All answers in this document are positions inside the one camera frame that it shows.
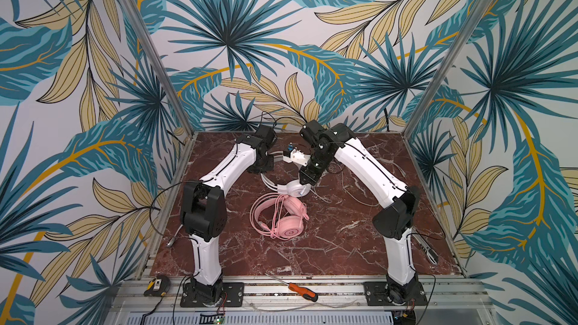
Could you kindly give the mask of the white headphones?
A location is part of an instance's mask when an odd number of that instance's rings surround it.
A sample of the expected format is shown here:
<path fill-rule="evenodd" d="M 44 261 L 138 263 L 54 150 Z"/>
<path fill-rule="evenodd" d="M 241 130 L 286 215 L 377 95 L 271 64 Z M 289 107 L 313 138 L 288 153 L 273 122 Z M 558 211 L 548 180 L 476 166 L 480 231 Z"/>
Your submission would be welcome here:
<path fill-rule="evenodd" d="M 272 152 L 274 163 L 281 162 L 283 160 L 283 151 L 276 151 Z M 311 184 L 301 184 L 300 179 L 295 179 L 293 181 L 288 182 L 287 184 L 275 184 L 268 177 L 265 176 L 264 173 L 260 174 L 262 182 L 265 184 L 267 188 L 270 190 L 282 194 L 282 195 L 289 195 L 291 197 L 304 197 L 311 192 L 312 185 Z"/>

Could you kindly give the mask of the pink headphones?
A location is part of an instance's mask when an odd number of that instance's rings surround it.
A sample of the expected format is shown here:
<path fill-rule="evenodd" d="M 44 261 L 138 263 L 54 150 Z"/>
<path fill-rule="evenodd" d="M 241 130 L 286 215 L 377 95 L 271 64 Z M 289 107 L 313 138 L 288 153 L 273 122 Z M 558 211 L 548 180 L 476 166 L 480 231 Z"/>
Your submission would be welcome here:
<path fill-rule="evenodd" d="M 271 224 L 260 219 L 260 215 L 273 209 Z M 288 241 L 301 235 L 305 221 L 309 220 L 306 204 L 296 197 L 279 193 L 267 193 L 251 206 L 250 223 L 260 235 L 271 239 Z"/>

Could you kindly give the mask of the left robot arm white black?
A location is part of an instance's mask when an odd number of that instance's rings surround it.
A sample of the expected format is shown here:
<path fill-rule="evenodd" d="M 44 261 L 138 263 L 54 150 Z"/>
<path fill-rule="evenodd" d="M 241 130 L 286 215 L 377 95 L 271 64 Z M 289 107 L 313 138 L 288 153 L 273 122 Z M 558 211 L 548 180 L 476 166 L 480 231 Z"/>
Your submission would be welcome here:
<path fill-rule="evenodd" d="M 268 151 L 275 139 L 271 126 L 260 125 L 255 133 L 237 138 L 230 153 L 212 171 L 184 183 L 180 221 L 194 256 L 188 298 L 213 305 L 224 296 L 218 238 L 227 223 L 226 196 L 244 172 L 259 174 L 272 168 Z"/>

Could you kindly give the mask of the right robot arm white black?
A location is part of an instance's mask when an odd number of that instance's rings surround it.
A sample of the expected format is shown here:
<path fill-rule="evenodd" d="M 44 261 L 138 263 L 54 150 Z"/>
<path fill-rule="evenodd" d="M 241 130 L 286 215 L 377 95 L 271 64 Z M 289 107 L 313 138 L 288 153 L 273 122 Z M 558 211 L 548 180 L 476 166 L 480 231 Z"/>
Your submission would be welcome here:
<path fill-rule="evenodd" d="M 317 185 L 330 163 L 336 160 L 364 183 L 382 207 L 372 223 L 385 241 L 387 298 L 396 305 L 408 303 L 420 285 L 411 251 L 413 217 L 420 190 L 394 177 L 343 123 L 326 129 L 312 120 L 302 126 L 300 135 L 312 149 L 308 162 L 300 169 L 301 184 Z"/>

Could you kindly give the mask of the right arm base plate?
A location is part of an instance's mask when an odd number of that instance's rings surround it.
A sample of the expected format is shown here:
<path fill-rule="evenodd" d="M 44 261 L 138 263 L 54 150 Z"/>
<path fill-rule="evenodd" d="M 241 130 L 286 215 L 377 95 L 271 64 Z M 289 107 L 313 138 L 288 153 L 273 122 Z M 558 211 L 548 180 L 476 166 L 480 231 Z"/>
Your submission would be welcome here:
<path fill-rule="evenodd" d="M 418 306 L 427 305 L 425 291 L 419 281 L 406 285 L 388 281 L 364 282 L 364 296 L 369 306 Z"/>

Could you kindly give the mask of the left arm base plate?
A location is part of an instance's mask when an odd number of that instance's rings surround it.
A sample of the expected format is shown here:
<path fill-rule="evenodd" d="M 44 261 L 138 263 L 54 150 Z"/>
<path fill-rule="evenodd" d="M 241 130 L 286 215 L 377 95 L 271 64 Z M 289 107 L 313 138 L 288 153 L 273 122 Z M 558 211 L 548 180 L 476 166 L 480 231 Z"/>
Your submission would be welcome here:
<path fill-rule="evenodd" d="M 209 308 L 224 305 L 225 308 L 240 308 L 243 304 L 245 284 L 218 281 L 209 286 L 198 281 L 184 285 L 180 300 L 181 308 Z"/>

